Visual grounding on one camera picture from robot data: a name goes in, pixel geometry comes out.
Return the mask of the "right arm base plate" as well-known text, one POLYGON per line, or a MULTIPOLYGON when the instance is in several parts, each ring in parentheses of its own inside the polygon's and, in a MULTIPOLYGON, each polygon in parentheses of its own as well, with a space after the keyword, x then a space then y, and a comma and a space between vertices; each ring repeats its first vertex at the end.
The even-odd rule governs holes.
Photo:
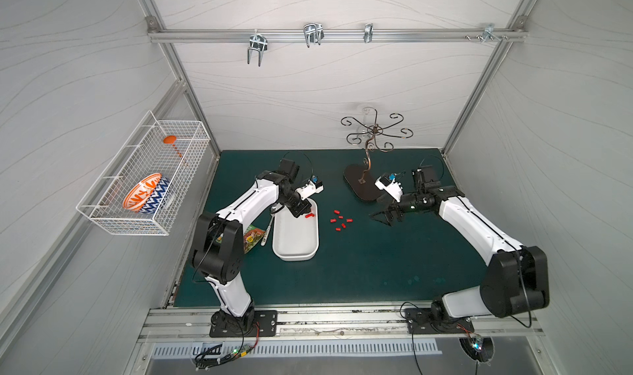
POLYGON ((407 307, 402 310, 402 315, 412 335, 467 335, 475 332, 473 324, 467 319, 439 319, 430 309, 407 307))

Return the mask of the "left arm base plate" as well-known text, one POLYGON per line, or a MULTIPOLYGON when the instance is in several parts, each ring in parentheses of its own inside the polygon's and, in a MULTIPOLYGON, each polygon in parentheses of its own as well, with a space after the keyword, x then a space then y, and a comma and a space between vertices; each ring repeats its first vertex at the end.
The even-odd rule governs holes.
POLYGON ((222 310, 211 317, 209 337, 272 337, 277 333, 278 312, 249 310, 244 317, 234 317, 222 310))

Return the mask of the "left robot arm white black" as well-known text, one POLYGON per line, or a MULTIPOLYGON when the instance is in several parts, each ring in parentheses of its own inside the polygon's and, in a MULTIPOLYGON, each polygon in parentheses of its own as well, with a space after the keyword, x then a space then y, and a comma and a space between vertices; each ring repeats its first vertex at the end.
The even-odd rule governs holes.
POLYGON ((252 186, 230 205, 215 213, 204 212, 197 220, 189 254, 191 266, 214 289, 220 310, 234 320, 248 322, 254 312, 241 276, 247 227, 274 205, 295 218, 307 215, 312 207, 308 198, 323 191, 316 176, 303 186, 295 186, 298 172, 296 162, 284 158, 277 170, 257 175, 252 186))

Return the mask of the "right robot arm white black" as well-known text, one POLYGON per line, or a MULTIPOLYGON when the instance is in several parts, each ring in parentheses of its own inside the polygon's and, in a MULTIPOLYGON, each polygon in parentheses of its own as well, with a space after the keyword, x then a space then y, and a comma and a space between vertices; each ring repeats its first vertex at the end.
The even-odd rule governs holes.
POLYGON ((450 322, 466 317, 515 317, 548 307, 550 289, 546 253, 525 246, 484 216, 455 185, 443 185, 432 166, 412 172, 414 191, 404 193, 393 174, 375 181, 391 201, 373 219, 391 225, 406 213, 430 210, 459 232, 486 264, 476 287, 448 293, 434 301, 430 319, 450 322))

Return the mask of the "white plastic storage box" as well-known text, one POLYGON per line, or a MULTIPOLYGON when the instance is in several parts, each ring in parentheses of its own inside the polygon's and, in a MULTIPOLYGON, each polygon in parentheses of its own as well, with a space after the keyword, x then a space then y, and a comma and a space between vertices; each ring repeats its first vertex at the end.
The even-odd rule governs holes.
POLYGON ((315 218, 305 215, 295 218, 287 208, 275 216, 272 247, 282 261, 309 261, 319 248, 318 206, 314 200, 308 200, 315 218))

